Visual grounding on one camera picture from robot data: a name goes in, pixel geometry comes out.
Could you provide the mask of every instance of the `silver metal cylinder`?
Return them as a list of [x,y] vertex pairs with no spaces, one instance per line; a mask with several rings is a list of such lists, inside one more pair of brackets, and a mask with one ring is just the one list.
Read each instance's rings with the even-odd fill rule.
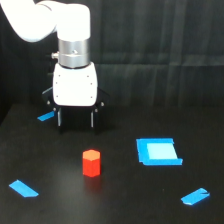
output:
[[69,42],[59,39],[59,64],[69,68],[88,65],[90,63],[89,41],[90,39]]

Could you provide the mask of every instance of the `blue plastic piece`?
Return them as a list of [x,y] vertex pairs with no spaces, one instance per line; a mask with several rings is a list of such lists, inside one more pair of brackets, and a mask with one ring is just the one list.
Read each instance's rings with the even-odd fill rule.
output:
[[40,120],[40,121],[45,121],[47,119],[50,119],[50,118],[54,117],[54,114],[55,114],[54,111],[52,111],[50,113],[47,113],[45,115],[42,115],[42,116],[38,117],[37,119]]
[[181,201],[186,205],[194,205],[208,196],[210,196],[210,194],[204,188],[200,188],[197,191],[181,198]]
[[173,144],[172,138],[137,139],[139,162],[147,166],[182,165]]
[[37,192],[26,186],[20,180],[17,180],[9,185],[13,190],[21,194],[23,197],[36,197],[39,195]]
[[141,138],[141,139],[137,139],[137,140],[139,140],[145,144],[149,144],[149,143],[171,143],[171,144],[174,144],[174,141],[172,138]]
[[147,166],[180,166],[183,159],[148,159],[144,161]]

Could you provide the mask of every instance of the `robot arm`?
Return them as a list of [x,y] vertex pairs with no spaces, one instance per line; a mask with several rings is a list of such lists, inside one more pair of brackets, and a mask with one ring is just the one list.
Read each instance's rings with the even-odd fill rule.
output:
[[37,42],[57,32],[59,51],[52,54],[52,58],[58,59],[53,87],[43,92],[47,104],[93,106],[92,114],[96,114],[108,95],[98,88],[95,66],[90,61],[89,8],[55,1],[35,4],[33,0],[0,0],[0,3],[12,28],[23,40]]

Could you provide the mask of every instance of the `blue rectangular piece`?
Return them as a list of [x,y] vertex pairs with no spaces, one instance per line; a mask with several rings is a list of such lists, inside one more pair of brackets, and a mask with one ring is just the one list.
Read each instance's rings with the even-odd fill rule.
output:
[[181,198],[181,201],[186,205],[194,205],[195,203],[207,198],[210,194],[204,189],[200,188],[197,191]]
[[148,144],[148,143],[171,143],[171,144],[174,144],[174,141],[172,138],[141,138],[138,140],[145,144]]
[[172,138],[137,139],[139,162],[147,166],[182,165],[173,144]]
[[23,197],[36,197],[38,195],[37,192],[26,186],[21,181],[17,180],[9,185],[13,190],[21,194]]
[[183,159],[148,159],[143,164],[147,166],[180,166]]
[[47,113],[45,115],[42,115],[42,116],[38,117],[37,119],[40,120],[40,121],[45,121],[45,120],[50,119],[52,117],[54,117],[54,111],[52,111],[50,113]]

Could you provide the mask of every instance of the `red block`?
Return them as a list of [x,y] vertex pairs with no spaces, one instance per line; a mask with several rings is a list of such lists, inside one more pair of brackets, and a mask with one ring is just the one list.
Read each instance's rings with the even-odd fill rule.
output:
[[83,152],[83,175],[95,177],[100,175],[100,152],[88,150]]

